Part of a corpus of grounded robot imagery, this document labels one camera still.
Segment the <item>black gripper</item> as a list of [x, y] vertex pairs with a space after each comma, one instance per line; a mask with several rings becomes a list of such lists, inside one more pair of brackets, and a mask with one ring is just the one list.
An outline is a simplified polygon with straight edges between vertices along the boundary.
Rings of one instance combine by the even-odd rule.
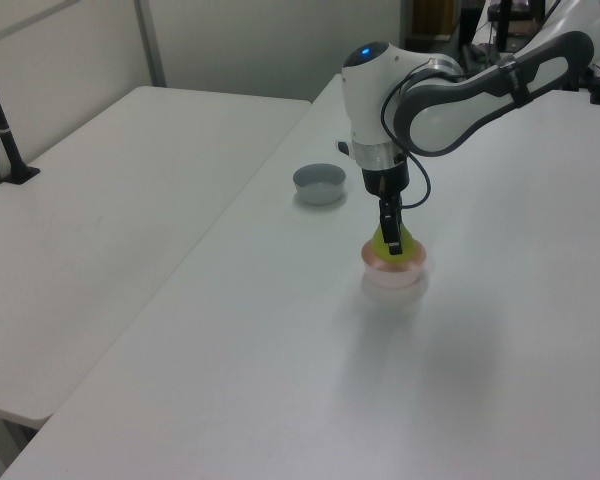
[[365, 189], [379, 200], [379, 225], [384, 244], [391, 256], [403, 253], [401, 233], [402, 203], [399, 194], [409, 183], [406, 164], [398, 164], [384, 170], [362, 170]]

